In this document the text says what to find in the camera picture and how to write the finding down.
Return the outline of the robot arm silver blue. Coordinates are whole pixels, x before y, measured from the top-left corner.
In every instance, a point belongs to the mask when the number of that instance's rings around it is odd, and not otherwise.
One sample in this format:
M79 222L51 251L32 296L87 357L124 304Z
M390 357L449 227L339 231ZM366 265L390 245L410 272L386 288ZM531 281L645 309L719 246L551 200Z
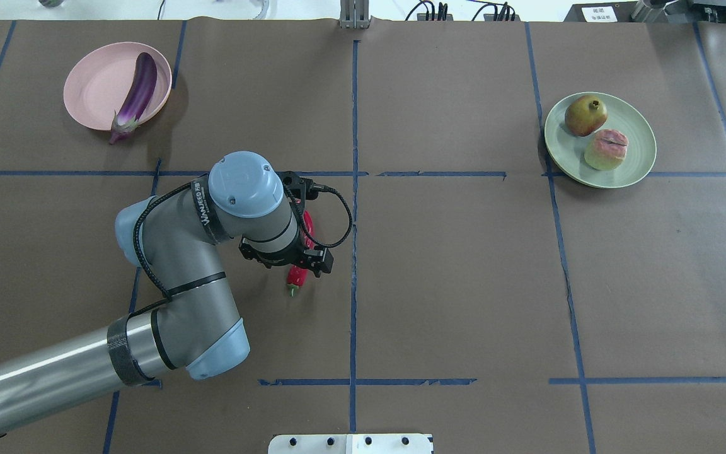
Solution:
M121 210L115 235L161 299L96 331L0 364L0 438L75 406L184 368L217 376L250 353L218 246L267 268L330 273L331 245L309 233L304 205L337 194L262 156L236 151L211 171Z

